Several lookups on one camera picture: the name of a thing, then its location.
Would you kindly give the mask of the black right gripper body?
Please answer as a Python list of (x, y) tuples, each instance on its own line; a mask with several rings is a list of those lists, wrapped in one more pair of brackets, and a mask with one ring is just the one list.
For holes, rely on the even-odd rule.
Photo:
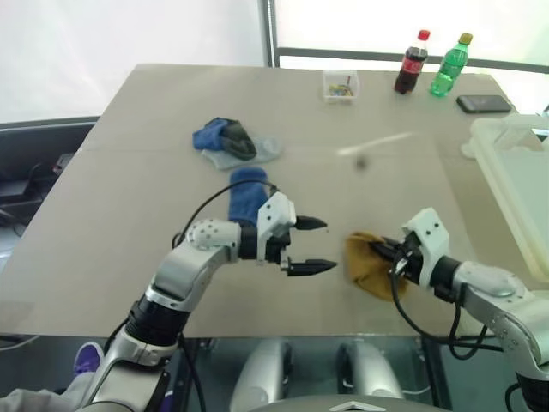
[(415, 233), (409, 233), (401, 243), (395, 246), (395, 256), (391, 274), (404, 277), (414, 284), (419, 284), (423, 266), (423, 256), (419, 250), (420, 241)]

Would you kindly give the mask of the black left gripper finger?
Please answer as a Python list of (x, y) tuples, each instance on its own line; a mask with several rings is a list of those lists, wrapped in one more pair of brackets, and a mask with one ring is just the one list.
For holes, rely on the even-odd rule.
[(314, 276), (337, 266), (337, 262), (326, 259), (306, 259), (303, 262), (294, 262), (288, 259), (286, 273), (288, 276)]
[(296, 216), (296, 229), (299, 231), (317, 230), (327, 226), (328, 224), (325, 221), (313, 216), (307, 216), (307, 215)]

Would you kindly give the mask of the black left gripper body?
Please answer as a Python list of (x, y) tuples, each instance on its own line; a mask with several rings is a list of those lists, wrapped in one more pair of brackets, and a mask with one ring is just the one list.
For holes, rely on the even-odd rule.
[(270, 264), (277, 264), (282, 271), (295, 272), (296, 266), (287, 254), (287, 247), (290, 244), (289, 232), (270, 236), (266, 244), (265, 260)]

